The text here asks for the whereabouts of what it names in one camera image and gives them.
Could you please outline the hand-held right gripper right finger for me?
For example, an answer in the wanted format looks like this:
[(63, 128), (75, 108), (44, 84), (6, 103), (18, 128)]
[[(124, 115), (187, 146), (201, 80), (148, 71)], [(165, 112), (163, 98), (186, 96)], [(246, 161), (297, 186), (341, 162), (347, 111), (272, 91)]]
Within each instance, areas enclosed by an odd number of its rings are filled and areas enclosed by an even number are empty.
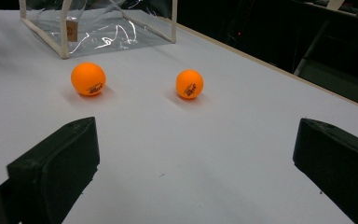
[(358, 224), (358, 137), (319, 120), (302, 119), (293, 161), (350, 220)]

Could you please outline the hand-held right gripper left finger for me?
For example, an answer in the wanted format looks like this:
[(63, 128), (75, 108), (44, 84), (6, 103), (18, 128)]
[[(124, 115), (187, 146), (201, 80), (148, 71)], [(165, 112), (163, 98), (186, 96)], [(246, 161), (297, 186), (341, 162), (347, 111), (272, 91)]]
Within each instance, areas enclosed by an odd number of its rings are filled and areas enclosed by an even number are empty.
[(96, 120), (78, 119), (7, 166), (10, 224), (62, 224), (100, 163)]

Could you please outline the orange table tennis ball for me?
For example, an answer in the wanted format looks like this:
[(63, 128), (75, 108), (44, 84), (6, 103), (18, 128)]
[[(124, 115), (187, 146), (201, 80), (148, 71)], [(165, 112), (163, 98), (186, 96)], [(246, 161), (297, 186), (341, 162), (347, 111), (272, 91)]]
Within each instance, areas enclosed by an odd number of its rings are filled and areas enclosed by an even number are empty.
[(86, 96), (99, 94), (106, 83), (104, 70), (96, 63), (80, 63), (71, 73), (75, 90)]
[(203, 90), (203, 86), (203, 77), (195, 70), (184, 70), (176, 77), (176, 92), (185, 99), (198, 97)]

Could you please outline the clear plastic bag beige trim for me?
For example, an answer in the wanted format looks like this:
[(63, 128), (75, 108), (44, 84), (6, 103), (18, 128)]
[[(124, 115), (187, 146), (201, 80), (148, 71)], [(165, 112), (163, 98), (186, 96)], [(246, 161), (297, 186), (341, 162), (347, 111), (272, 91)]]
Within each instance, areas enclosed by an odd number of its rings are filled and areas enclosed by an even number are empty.
[(176, 41), (178, 0), (19, 0), (21, 20), (61, 58)]

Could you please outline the light wood table white legs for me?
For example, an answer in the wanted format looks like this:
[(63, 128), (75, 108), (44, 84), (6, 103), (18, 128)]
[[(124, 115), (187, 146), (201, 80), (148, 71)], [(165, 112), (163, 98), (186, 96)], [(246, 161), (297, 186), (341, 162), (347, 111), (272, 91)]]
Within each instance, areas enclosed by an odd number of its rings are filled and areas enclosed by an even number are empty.
[(293, 0), (299, 15), (315, 29), (305, 57), (358, 77), (358, 0)]

